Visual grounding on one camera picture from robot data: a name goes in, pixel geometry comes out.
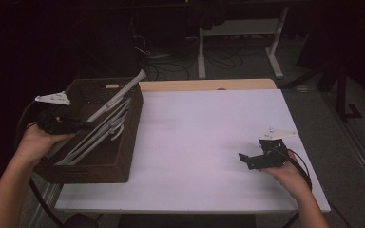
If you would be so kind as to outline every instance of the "metal bar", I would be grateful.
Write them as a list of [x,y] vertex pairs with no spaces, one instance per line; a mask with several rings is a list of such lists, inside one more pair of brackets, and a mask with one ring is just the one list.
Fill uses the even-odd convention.
[[365,171],[365,149],[363,148],[363,145],[358,140],[357,136],[355,135],[354,130],[349,126],[348,123],[344,123],[341,119],[341,117],[338,116],[334,101],[327,95],[326,93],[323,93],[323,99],[325,103],[327,104],[328,108],[330,109],[333,116],[336,118],[336,121],[338,122],[339,126],[342,128],[343,132],[351,142],[352,146],[355,149],[355,154],[357,157],[357,160],[359,161],[362,169]]

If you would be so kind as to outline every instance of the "black cable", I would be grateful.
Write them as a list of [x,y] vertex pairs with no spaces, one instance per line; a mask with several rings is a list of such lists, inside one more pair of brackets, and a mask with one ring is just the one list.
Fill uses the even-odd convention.
[[275,148],[270,148],[271,150],[275,151],[275,152],[278,152],[281,156],[285,157],[297,170],[298,172],[300,173],[300,175],[304,178],[304,180],[307,182],[307,185],[309,186],[310,190],[313,189],[313,184],[311,183],[311,178],[310,178],[310,174],[308,173],[308,168],[307,168],[307,165],[304,163],[304,160],[301,158],[301,156],[299,156],[298,154],[298,157],[303,161],[304,163],[304,166],[306,167],[307,169],[307,173],[304,171],[304,169],[300,166],[300,164],[298,164],[298,162],[292,158],[290,158],[289,156],[283,154],[282,152],[278,151],[277,149]]
[[[25,126],[25,116],[28,113],[29,109],[31,108],[31,106],[34,104],[35,102],[32,101],[29,105],[27,105],[25,107],[25,109],[23,109],[22,115],[19,118],[19,121],[17,123],[16,126],[16,132],[15,132],[15,139],[14,139],[14,148],[17,149],[17,147],[19,146],[20,141],[22,140],[23,137],[23,132],[24,132],[24,128],[28,129],[29,127],[33,126],[35,123],[24,127]],[[40,203],[40,205],[43,207],[44,211],[47,213],[47,215],[52,219],[53,222],[55,222],[55,224],[62,228],[64,226],[64,223],[59,220],[53,213],[52,211],[49,209],[48,205],[46,204],[46,202],[44,201],[43,197],[41,196],[40,191],[38,190],[37,186],[35,185],[34,180],[32,179],[32,177],[30,177],[29,179],[29,186],[34,194],[34,196],[37,198],[38,202]]]
[[334,206],[331,202],[328,201],[328,204],[334,208],[334,210],[337,212],[337,214],[340,216],[340,218],[343,220],[343,222],[345,222],[346,226],[348,228],[351,228],[351,224],[349,223],[349,221],[345,218],[345,216],[343,216],[343,214],[337,209],[336,206]]
[[52,221],[60,228],[64,227],[64,223],[56,217],[52,211],[49,209],[48,205],[44,201],[43,197],[41,196],[40,191],[38,190],[37,186],[35,185],[35,182],[32,178],[29,180],[29,186],[34,193],[35,197],[37,198],[40,205],[43,207],[44,211],[47,213],[47,215],[52,219]]
[[100,214],[97,218],[96,218],[96,222],[99,222],[99,220],[102,218],[103,214]]
[[294,153],[301,160],[301,162],[304,164],[304,167],[306,168],[307,176],[310,177],[310,172],[308,171],[308,167],[306,165],[306,162],[304,162],[304,159],[298,153],[296,153],[295,151],[293,151],[291,149],[289,149],[289,150],[292,151],[292,153]]
[[282,227],[282,228],[289,228],[293,225],[293,223],[295,223],[295,221],[298,220],[298,218],[300,217],[300,213],[297,211],[292,218],[290,218],[290,220],[288,222],[286,222],[286,224]]

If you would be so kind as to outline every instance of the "dark floor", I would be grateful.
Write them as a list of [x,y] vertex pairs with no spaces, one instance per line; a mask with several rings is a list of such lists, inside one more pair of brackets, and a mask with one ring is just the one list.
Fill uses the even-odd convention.
[[[277,86],[281,86],[308,72],[308,69],[296,66],[305,39],[283,38],[279,43],[277,58],[284,78],[275,79],[263,50],[269,42],[270,40],[262,37],[207,41],[207,78],[271,78]],[[183,57],[153,59],[150,61],[152,67],[146,68],[146,71],[151,79],[198,79],[196,53],[193,48],[191,54]],[[359,159],[355,143],[349,139],[349,133],[346,131],[350,128],[365,149],[365,94],[358,84],[348,80],[347,103],[356,105],[363,118],[351,119],[344,123],[333,109],[335,88],[327,93],[318,92],[318,79],[319,76],[316,76],[297,89],[286,89],[282,92],[327,199],[337,207],[352,227],[365,227],[365,162]],[[44,188],[46,184],[42,180],[40,182]],[[36,207],[33,195],[29,194],[22,227],[54,227],[49,218],[44,218],[43,222],[39,223],[39,219],[33,217]],[[59,211],[55,213],[62,220],[71,215]],[[256,215],[257,225],[259,228],[281,227],[292,215]],[[346,227],[335,210],[327,213],[326,218],[332,227]],[[118,219],[119,215],[105,214],[100,219],[100,227],[117,227]]]

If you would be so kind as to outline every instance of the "black mechanical part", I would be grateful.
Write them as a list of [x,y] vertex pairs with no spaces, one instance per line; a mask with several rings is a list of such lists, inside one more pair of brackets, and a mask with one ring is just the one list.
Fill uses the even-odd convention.
[[259,140],[263,155],[248,157],[240,154],[240,160],[247,163],[248,169],[264,169],[271,167],[281,167],[289,161],[286,145],[283,140]]
[[69,117],[65,113],[65,108],[56,108],[54,104],[53,108],[39,114],[37,125],[51,135],[72,134],[80,130],[93,129],[93,123]]

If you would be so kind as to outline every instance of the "wooden box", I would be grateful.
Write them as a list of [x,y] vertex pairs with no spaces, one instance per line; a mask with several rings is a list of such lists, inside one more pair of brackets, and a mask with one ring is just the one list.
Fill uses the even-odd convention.
[[[131,80],[111,78],[73,81],[66,90],[71,101],[69,115],[87,120]],[[131,98],[131,101],[123,132],[116,140],[112,141],[111,135],[106,137],[75,165],[55,165],[90,132],[80,131],[55,155],[43,158],[34,171],[51,183],[127,182],[144,100],[139,85],[135,85],[124,97]],[[110,112],[103,114],[93,124],[98,125]]]

